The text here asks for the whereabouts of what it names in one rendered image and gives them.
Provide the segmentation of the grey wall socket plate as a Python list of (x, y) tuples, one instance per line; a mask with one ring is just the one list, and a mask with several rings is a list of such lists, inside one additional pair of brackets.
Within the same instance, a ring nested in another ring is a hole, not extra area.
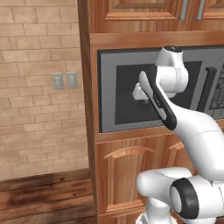
[(63, 89), (63, 73), (53, 73), (52, 74), (52, 86), (54, 90)]
[(76, 72), (66, 73), (66, 85), (68, 88), (77, 88), (77, 73)]

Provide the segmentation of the arched panel wooden cupboard door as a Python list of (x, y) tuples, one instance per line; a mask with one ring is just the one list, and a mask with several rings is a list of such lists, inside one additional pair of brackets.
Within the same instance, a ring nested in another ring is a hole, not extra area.
[(189, 169), (192, 175), (199, 174), (181, 141), (175, 141), (168, 146), (167, 155), (165, 157), (165, 166), (184, 167)]
[(165, 136), (97, 144), (98, 214), (144, 206), (136, 178), (140, 172), (159, 167), (164, 145)]

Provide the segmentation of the tall wooden cabinet frame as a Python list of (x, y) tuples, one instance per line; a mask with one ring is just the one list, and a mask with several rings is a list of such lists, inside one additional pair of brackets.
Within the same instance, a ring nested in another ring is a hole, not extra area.
[(134, 224), (144, 206), (114, 213), (98, 214), (96, 146), (106, 142), (142, 137), (165, 136), (164, 150), (158, 168), (164, 168), (168, 146), (179, 139), (153, 115), (142, 119), (129, 116), (136, 108), (116, 85), (126, 80), (133, 88), (135, 71), (141, 65), (141, 56), (162, 46), (185, 46), (196, 51), (209, 46), (224, 47), (224, 31), (193, 31), (190, 21), (194, 15), (193, 0), (187, 0), (183, 31), (154, 31), (132, 33), (91, 33), (88, 0), (77, 0), (80, 49), (85, 99), (87, 148), (97, 224)]

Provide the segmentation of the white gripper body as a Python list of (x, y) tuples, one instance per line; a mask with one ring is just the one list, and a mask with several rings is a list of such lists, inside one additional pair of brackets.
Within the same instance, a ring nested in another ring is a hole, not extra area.
[(132, 96), (136, 101), (148, 101), (149, 97), (146, 95), (146, 93), (141, 89), (141, 86), (139, 83), (135, 85), (135, 88), (132, 92)]

